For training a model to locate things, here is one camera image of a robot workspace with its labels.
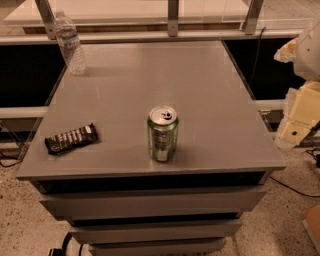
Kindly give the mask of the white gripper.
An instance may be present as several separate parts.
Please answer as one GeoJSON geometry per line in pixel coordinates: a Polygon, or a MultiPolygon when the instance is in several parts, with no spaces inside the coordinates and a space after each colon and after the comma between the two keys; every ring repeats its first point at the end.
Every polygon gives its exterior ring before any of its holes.
{"type": "MultiPolygon", "coordinates": [[[[274,54],[274,59],[282,63],[293,62],[297,38],[284,44],[274,54]]],[[[296,92],[289,121],[282,120],[275,137],[275,145],[281,149],[298,146],[320,122],[320,83],[306,81],[296,92]]]]}

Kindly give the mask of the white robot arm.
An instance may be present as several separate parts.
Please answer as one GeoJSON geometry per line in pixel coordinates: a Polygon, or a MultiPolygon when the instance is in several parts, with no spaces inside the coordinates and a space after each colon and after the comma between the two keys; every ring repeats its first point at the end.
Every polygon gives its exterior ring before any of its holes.
{"type": "Polygon", "coordinates": [[[289,89],[275,138],[279,148],[288,149],[298,146],[320,122],[320,16],[278,49],[274,59],[292,62],[294,74],[305,80],[299,89],[289,89]]]}

